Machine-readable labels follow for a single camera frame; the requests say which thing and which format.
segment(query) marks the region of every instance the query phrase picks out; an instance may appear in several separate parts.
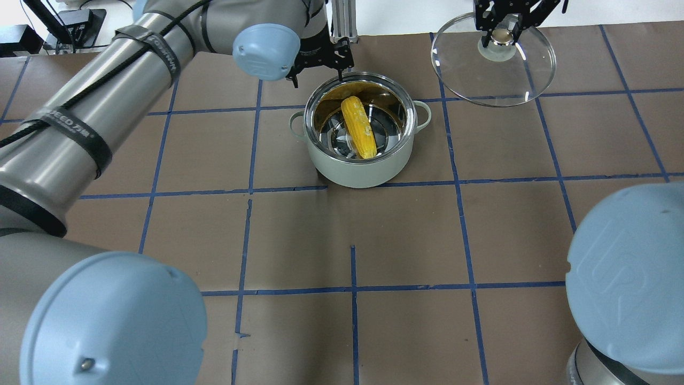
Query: cooking pot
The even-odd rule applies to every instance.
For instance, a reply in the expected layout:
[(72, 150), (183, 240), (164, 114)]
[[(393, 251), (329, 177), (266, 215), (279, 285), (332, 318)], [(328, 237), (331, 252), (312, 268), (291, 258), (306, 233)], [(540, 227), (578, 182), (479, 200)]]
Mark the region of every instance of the cooking pot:
[[(342, 100), (356, 96), (364, 105), (376, 138), (378, 154), (362, 159), (354, 148), (342, 116)], [(418, 125), (416, 106), (427, 112)], [(303, 134), (293, 122), (303, 116)], [(432, 112), (422, 101), (414, 101), (393, 80), (374, 73), (351, 72), (323, 83), (306, 102), (304, 111), (290, 118), (290, 130), (306, 143), (316, 169), (334, 183), (352, 188), (383, 184), (406, 166), (413, 137), (430, 123)]]

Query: yellow corn cob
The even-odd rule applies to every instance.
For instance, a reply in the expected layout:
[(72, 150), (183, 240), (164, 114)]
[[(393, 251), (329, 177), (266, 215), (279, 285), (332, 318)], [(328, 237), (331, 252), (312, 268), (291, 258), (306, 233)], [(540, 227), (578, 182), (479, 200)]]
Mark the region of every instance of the yellow corn cob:
[(371, 123), (361, 100), (355, 96), (342, 100), (342, 115), (359, 156), (363, 159), (376, 156), (378, 154), (376, 137), (373, 135)]

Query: white wall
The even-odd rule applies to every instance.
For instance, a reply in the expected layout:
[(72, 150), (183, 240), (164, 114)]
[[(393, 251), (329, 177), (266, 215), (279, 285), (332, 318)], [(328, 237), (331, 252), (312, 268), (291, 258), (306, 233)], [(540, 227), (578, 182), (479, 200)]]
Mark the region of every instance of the white wall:
[[(0, 25), (28, 24), (19, 2), (2, 0)], [(59, 10), (76, 9), (84, 0), (50, 1)], [(135, 0), (128, 0), (133, 5)], [(116, 28), (132, 22), (131, 11), (116, 0), (93, 0), (89, 8), (104, 8), (107, 18), (98, 45), (107, 44)], [(452, 18), (471, 12), (472, 0), (356, 0), (357, 29), (360, 35), (417, 34), (437, 32)], [(42, 23), (27, 8), (38, 34), (47, 36)], [(568, 12), (560, 6), (543, 24), (561, 25), (621, 24), (642, 21), (684, 20), (683, 0), (570, 0)]]

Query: pot lid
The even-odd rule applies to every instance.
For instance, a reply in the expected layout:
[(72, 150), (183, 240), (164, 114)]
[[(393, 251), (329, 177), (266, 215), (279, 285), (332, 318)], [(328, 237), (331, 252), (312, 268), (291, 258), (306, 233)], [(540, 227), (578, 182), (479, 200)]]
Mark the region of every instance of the pot lid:
[(508, 15), (483, 43), (473, 14), (445, 24), (432, 42), (432, 65), (444, 85), (459, 97), (490, 107), (534, 100), (551, 84), (556, 59), (551, 44), (531, 27), (513, 41), (517, 16)]

